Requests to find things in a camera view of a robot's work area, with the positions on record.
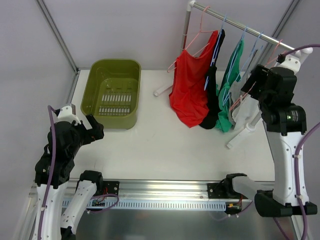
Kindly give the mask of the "white tank top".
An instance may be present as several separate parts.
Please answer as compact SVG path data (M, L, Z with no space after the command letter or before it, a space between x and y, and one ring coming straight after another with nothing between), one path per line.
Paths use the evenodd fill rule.
M258 111L258 101L250 96L240 99L240 103L231 111L234 130L242 128Z

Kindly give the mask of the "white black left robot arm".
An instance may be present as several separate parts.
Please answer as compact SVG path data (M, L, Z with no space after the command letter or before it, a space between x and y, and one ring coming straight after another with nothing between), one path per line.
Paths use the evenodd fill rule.
M86 119L90 129L75 120L51 123L48 143L35 165L38 206L32 236L34 240L74 240L91 197L100 195L104 190L102 173L85 170L79 177L71 203L66 212L62 212L76 154L80 147L104 138L103 125L91 114Z

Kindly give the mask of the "pink wire hanger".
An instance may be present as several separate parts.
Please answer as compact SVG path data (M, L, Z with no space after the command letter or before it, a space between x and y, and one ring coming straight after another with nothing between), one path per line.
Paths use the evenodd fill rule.
M272 57L274 56L277 48L279 47L280 43L283 41L283 39L281 39L279 41L279 43L274 47L271 55L269 56L267 62L265 63L265 67L267 67L269 64L274 63L276 61L276 58ZM247 97L248 92L245 92L244 94L240 95L239 98L235 101L235 103L229 108L229 112L231 112L233 109L235 109L238 105L240 105L240 103Z

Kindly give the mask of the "grey tank top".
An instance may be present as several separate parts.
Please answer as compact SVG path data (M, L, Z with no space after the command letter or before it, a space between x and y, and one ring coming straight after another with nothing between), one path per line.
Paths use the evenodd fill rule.
M232 85L231 85L231 87L229 89L229 92L230 92L230 98L229 98L230 107L235 103L235 101L242 94L241 88L243 87L244 84L245 83L243 81L240 81L240 82L234 81L232 83ZM235 122L232 120L231 112L228 111L228 119L231 122L231 124L233 126L233 129L234 129Z

